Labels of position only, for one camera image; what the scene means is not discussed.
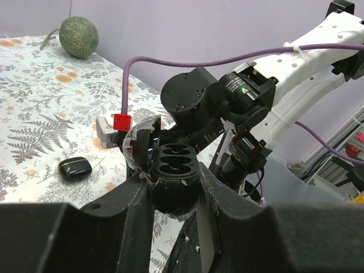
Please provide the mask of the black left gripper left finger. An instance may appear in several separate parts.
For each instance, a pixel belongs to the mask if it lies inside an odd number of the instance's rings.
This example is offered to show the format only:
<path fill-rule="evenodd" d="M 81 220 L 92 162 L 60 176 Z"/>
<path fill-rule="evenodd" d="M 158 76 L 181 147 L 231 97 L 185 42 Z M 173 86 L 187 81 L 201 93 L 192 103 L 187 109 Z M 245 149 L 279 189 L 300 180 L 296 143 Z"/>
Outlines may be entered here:
<path fill-rule="evenodd" d="M 1 205 L 2 272 L 147 272 L 154 207 L 134 174 L 77 209 Z"/>

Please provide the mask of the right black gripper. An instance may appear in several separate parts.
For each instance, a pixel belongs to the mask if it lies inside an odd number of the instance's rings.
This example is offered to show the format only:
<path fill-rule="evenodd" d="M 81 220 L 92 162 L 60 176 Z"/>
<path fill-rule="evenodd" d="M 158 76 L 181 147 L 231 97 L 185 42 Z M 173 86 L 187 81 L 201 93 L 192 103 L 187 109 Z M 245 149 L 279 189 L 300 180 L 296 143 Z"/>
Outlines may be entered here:
<path fill-rule="evenodd" d="M 193 132 L 187 132 L 181 126 L 174 125 L 171 129 L 160 132 L 160 144 L 184 144 L 196 151 L 202 151 L 224 132 L 221 122 L 212 122 L 207 127 Z"/>

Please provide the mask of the black gold-trim earbud case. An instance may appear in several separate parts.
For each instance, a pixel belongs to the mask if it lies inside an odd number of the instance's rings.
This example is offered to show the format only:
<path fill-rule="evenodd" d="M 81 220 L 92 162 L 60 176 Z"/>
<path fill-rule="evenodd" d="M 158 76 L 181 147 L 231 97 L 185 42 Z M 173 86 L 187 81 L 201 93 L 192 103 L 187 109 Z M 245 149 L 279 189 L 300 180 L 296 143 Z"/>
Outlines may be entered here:
<path fill-rule="evenodd" d="M 74 157 L 61 161 L 58 172 L 66 182 L 75 182 L 87 178 L 92 173 L 92 166 L 84 157 Z"/>

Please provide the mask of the taped black earbud case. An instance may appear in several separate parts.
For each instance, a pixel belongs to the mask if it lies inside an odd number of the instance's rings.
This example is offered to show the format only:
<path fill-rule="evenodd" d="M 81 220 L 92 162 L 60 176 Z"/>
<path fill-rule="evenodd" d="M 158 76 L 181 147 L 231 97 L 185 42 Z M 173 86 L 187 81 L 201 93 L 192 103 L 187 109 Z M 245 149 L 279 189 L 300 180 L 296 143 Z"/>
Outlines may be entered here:
<path fill-rule="evenodd" d="M 122 153 L 127 165 L 146 179 L 158 211 L 178 220 L 192 213 L 201 175 L 196 152 L 186 144 L 162 144 L 160 115 L 133 126 L 123 140 Z"/>

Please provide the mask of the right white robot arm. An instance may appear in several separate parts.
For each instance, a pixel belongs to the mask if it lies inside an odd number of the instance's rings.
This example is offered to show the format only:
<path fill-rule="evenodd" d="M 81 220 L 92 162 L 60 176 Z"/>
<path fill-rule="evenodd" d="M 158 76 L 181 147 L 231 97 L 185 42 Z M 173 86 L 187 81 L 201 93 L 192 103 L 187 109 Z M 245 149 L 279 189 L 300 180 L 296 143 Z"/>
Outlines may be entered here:
<path fill-rule="evenodd" d="M 173 116 L 159 167 L 171 204 L 197 207 L 199 258 L 174 247 L 165 272 L 362 272 L 363 209 L 258 207 L 240 182 L 263 172 L 279 138 L 322 96 L 363 65 L 363 23 L 349 1 L 333 1 L 325 20 L 292 46 L 264 53 L 220 79 L 204 65 L 168 80 L 161 102 Z"/>

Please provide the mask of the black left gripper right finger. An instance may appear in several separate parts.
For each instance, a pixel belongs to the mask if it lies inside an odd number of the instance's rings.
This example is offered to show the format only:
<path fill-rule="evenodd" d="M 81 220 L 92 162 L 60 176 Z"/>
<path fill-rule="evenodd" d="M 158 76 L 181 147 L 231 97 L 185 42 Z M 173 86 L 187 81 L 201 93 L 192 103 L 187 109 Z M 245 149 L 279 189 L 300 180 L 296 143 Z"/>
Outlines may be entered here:
<path fill-rule="evenodd" d="M 203 272 L 362 272 L 362 205 L 259 207 L 201 165 Z"/>

